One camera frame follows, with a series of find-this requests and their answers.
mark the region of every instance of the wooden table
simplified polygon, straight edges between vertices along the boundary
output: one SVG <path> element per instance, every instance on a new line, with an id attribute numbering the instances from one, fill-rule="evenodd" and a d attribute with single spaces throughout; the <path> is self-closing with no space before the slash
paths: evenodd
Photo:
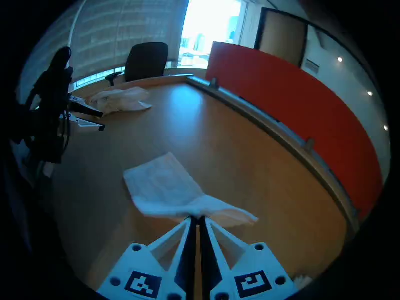
<path id="1" fill-rule="evenodd" d="M 146 89 L 153 108 L 111 114 L 101 120 L 104 132 L 71 137 L 53 175 L 60 236 L 84 283 L 98 289 L 129 244 L 148 245 L 176 225 L 143 216 L 123 180 L 124 170 L 168 152 L 206 194 L 259 218 L 254 226 L 229 231 L 249 244 L 267 243 L 290 276 L 316 277 L 340 254 L 344 217 L 317 179 L 278 142 L 193 86 Z M 195 290 L 200 299 L 199 282 Z"/>

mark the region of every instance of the crumpled white towel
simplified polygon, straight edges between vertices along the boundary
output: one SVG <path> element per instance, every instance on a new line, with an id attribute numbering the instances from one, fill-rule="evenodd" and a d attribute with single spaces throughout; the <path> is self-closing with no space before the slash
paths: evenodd
<path id="1" fill-rule="evenodd" d="M 149 92 L 140 87 L 127 90 L 115 89 L 99 92 L 91 97 L 87 104 L 103 112 L 104 115 L 119 111 L 143 111 L 152 107 L 142 102 L 149 96 Z"/>
<path id="2" fill-rule="evenodd" d="M 123 178 L 133 203 L 146 216 L 174 220 L 207 216 L 222 227 L 258 220 L 243 209 L 204 194 L 172 153 L 126 170 Z"/>

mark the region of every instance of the black office chair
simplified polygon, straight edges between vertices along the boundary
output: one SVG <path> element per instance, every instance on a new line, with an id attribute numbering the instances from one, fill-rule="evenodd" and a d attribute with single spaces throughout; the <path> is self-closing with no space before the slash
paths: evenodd
<path id="1" fill-rule="evenodd" d="M 137 44 L 130 50 L 125 65 L 125 81 L 164 76 L 168 59 L 168 45 L 163 42 Z M 114 86 L 114 80 L 122 72 L 108 75 L 105 80 Z"/>

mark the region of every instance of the red panel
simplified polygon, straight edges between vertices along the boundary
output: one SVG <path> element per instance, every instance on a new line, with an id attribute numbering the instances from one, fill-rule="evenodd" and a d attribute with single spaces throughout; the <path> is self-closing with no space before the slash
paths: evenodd
<path id="1" fill-rule="evenodd" d="M 323 83 L 278 57 L 215 42 L 206 78 L 278 119 L 315 151 L 348 192 L 362 219 L 374 206 L 382 175 L 374 146 L 353 112 Z"/>

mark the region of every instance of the window blind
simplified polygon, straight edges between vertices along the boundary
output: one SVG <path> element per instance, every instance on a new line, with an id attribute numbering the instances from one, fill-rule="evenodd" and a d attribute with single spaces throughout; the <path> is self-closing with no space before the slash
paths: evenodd
<path id="1" fill-rule="evenodd" d="M 134 45 L 164 42 L 178 61 L 189 0 L 80 0 L 44 34 L 21 74 L 24 102 L 56 51 L 70 46 L 73 81 L 124 66 Z"/>
<path id="2" fill-rule="evenodd" d="M 64 12 L 46 31 L 37 45 L 33 48 L 28 60 L 23 67 L 17 92 L 18 101 L 25 103 L 31 89 L 46 71 L 57 50 L 67 46 L 71 27 L 82 1 L 77 1 Z"/>
<path id="3" fill-rule="evenodd" d="M 124 66 L 134 45 L 164 42 L 178 60 L 189 0 L 87 0 L 73 30 L 74 81 Z"/>

